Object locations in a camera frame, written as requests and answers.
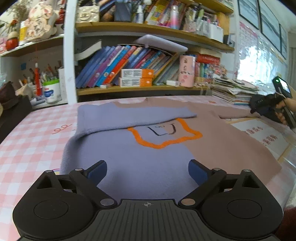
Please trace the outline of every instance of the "orange and white box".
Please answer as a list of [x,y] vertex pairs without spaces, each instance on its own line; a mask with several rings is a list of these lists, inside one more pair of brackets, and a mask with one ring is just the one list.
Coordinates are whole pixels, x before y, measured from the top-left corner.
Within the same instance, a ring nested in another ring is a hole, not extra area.
[[119,78],[120,87],[149,87],[152,78]]
[[153,78],[153,69],[122,69],[122,78]]

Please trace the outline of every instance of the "white shelf post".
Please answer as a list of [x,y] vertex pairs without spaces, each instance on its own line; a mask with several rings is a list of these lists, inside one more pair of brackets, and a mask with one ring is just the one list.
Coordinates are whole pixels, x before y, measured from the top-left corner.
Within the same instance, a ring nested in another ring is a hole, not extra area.
[[77,0],[67,3],[65,27],[64,27],[64,68],[68,104],[77,103],[75,66],[74,66],[74,44],[75,44],[75,19]]

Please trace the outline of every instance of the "person's arm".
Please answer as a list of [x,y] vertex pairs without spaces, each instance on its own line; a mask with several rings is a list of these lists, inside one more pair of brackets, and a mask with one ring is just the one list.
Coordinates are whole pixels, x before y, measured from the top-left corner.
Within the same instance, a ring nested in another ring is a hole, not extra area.
[[[290,98],[286,98],[285,101],[281,101],[280,103],[278,103],[276,105],[277,109],[281,109],[282,107],[286,106],[292,111],[292,112],[296,112],[296,100],[290,99]],[[279,120],[286,125],[286,119],[284,117],[284,115],[282,113],[277,113],[276,112],[277,117],[279,118]]]

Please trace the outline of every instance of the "curtain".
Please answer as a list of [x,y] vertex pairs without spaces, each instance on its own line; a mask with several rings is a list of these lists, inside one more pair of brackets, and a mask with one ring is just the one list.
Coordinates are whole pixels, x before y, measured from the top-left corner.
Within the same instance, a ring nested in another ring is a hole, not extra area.
[[289,73],[287,82],[293,87],[293,89],[296,89],[296,48],[290,48]]

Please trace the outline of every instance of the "checkered tablecloth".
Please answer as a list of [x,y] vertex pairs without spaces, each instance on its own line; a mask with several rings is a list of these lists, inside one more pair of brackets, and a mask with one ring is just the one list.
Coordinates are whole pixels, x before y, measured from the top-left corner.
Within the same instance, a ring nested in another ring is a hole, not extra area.
[[[233,107],[214,96],[162,98]],[[143,100],[144,98],[128,98],[94,101],[30,113],[0,144],[0,241],[16,241],[19,238],[12,221],[12,211],[34,181],[47,169],[59,173],[64,146],[76,130],[78,106],[101,105],[112,101],[136,103]],[[283,205],[293,185],[294,174],[284,167],[268,184],[268,189]]]

